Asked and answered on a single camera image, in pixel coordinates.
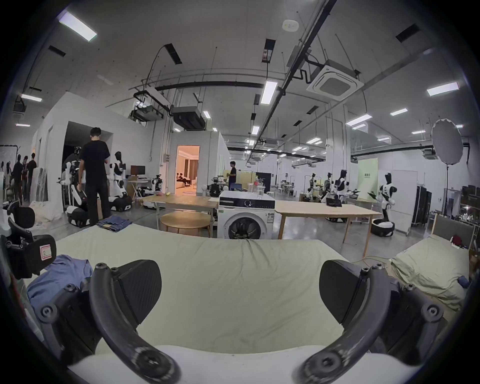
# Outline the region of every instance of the beige bed sheet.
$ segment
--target beige bed sheet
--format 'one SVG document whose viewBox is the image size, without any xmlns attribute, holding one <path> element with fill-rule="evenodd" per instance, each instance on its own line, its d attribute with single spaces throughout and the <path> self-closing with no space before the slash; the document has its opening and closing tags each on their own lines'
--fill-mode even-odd
<svg viewBox="0 0 480 384">
<path fill-rule="evenodd" d="M 448 308 L 457 311 L 462 307 L 467 290 L 457 279 L 468 278 L 466 249 L 454 248 L 448 240 L 430 235 L 392 259 L 392 269 L 405 283 L 415 284 Z"/>
<path fill-rule="evenodd" d="M 329 345 L 342 333 L 319 294 L 326 260 L 345 260 L 319 240 L 225 240 L 131 224 L 89 228 L 57 242 L 58 254 L 92 267 L 155 260 L 162 293 L 138 333 L 152 345 L 256 353 Z M 97 353 L 110 352 L 101 341 Z"/>
</svg>

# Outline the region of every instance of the ceiling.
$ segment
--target ceiling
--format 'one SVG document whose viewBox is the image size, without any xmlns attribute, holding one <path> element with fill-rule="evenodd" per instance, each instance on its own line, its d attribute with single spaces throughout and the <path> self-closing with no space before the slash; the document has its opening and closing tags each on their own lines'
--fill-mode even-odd
<svg viewBox="0 0 480 384">
<path fill-rule="evenodd" d="M 175 65 L 162 50 L 155 62 L 151 79 L 154 85 L 191 81 L 230 80 L 262 84 L 267 67 L 261 63 L 265 39 L 275 39 L 275 49 L 268 66 L 268 77 L 285 79 L 285 67 L 293 47 L 313 23 L 322 5 L 316 0 L 105 0 L 81 1 L 69 11 L 94 29 L 98 35 L 87 42 L 67 27 L 56 23 L 48 36 L 40 60 L 28 85 L 42 91 L 28 91 L 44 99 L 27 101 L 25 119 L 37 119 L 38 108 L 51 108 L 65 91 L 76 93 L 108 107 L 132 97 L 133 87 L 141 84 L 158 49 L 173 43 L 182 64 Z M 297 32 L 281 28 L 285 19 L 297 20 Z M 401 1 L 338 0 L 311 46 L 320 63 L 328 57 L 360 72 L 367 83 L 385 73 L 384 78 L 363 94 L 346 101 L 347 119 L 364 114 L 373 116 L 366 132 L 353 131 L 352 148 L 385 145 L 377 138 L 389 136 L 392 144 L 429 139 L 430 126 L 438 118 L 464 124 L 464 136 L 474 133 L 479 117 L 462 73 L 447 52 L 433 47 L 427 31 L 420 31 L 400 43 L 395 36 L 413 23 L 421 23 Z M 65 52 L 61 57 L 46 48 L 53 45 Z M 388 73 L 389 68 L 409 55 L 435 48 L 428 55 L 403 68 Z M 428 96 L 426 89 L 457 81 L 460 90 Z M 317 135 L 324 138 L 328 116 L 303 127 L 315 118 L 306 112 L 318 106 L 317 114 L 332 104 L 306 91 L 303 80 L 293 80 L 276 109 L 264 137 L 281 139 L 298 132 L 293 124 L 301 120 L 300 137 L 294 136 L 285 149 L 305 143 Z M 253 100 L 261 89 L 245 87 L 185 88 L 176 91 L 179 105 L 197 105 L 212 116 L 208 129 L 218 128 L 230 143 L 244 142 L 251 130 Z M 126 101 L 133 105 L 133 99 Z M 255 124 L 262 125 L 271 106 L 255 106 Z M 407 108 L 408 112 L 390 116 Z M 130 112 L 130 105 L 124 114 Z M 33 132 L 36 123 L 32 122 Z M 424 135 L 412 131 L 425 130 Z M 320 154 L 322 148 L 315 150 Z"/>
</svg>

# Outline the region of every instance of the doorway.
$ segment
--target doorway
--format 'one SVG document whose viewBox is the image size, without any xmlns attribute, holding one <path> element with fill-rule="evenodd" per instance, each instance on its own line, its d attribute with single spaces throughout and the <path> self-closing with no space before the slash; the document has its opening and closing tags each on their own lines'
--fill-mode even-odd
<svg viewBox="0 0 480 384">
<path fill-rule="evenodd" d="M 175 166 L 175 194 L 197 194 L 199 145 L 179 145 Z"/>
</svg>

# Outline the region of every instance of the smoke detector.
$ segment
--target smoke detector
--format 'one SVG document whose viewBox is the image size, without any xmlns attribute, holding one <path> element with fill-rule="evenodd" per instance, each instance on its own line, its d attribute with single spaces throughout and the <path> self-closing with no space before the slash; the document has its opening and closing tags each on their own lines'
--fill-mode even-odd
<svg viewBox="0 0 480 384">
<path fill-rule="evenodd" d="M 313 80 L 307 91 L 336 101 L 342 101 L 363 87 L 363 83 L 357 79 L 354 71 L 332 60 L 327 60 L 324 66 L 315 68 L 311 79 Z"/>
<path fill-rule="evenodd" d="M 299 28 L 299 23 L 295 20 L 285 20 L 282 24 L 282 28 L 287 32 L 297 32 Z"/>
</svg>

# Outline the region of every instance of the computer monitor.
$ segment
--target computer monitor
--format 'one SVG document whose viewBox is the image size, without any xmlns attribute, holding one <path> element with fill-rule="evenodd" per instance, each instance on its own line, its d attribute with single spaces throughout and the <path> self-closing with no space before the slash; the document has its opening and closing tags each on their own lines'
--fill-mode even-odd
<svg viewBox="0 0 480 384">
<path fill-rule="evenodd" d="M 144 165 L 132 165 L 130 167 L 130 173 L 132 175 L 144 175 L 145 174 L 145 166 Z"/>
</svg>

